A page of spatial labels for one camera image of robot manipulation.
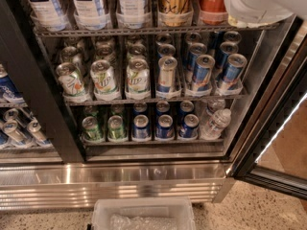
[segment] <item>orange can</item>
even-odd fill
[[[218,25],[227,20],[224,0],[200,0],[202,21],[209,25]]]

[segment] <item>refrigerator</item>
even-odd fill
[[[154,0],[152,7],[156,10]],[[110,9],[115,10],[114,1]],[[153,24],[147,28],[47,32],[34,28],[30,12],[27,0],[0,0],[0,63],[25,100],[23,104],[0,106],[29,107],[53,146],[0,150],[1,210],[93,207],[102,198],[148,196],[189,196],[192,202],[221,202],[236,179],[306,198],[306,177],[259,163],[272,138],[306,98],[306,22],[293,15],[256,29],[195,23],[164,28],[155,24],[157,15],[153,12]],[[234,30],[242,35],[239,53],[248,59],[241,77],[242,92],[197,98],[185,96],[182,85],[179,96],[167,100],[171,106],[192,101],[204,108],[206,100],[225,99],[231,123],[221,138],[163,142],[152,137],[146,143],[137,143],[131,140],[129,118],[128,141],[83,142],[77,116],[85,106],[108,110],[111,104],[124,104],[131,113],[133,104],[144,100],[127,99],[122,92],[122,99],[112,101],[66,101],[55,72],[65,38],[113,35],[123,45],[127,35],[143,35],[149,42],[153,58],[150,65],[154,68],[155,35],[167,33],[181,40],[186,33]],[[151,96],[145,100],[152,111],[161,101],[154,89],[152,80]],[[295,148],[287,152],[291,157]]]

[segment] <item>speckled floor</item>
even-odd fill
[[[197,230],[302,230],[299,199],[236,182],[222,203],[194,206]],[[92,209],[0,213],[1,230],[85,230]]]

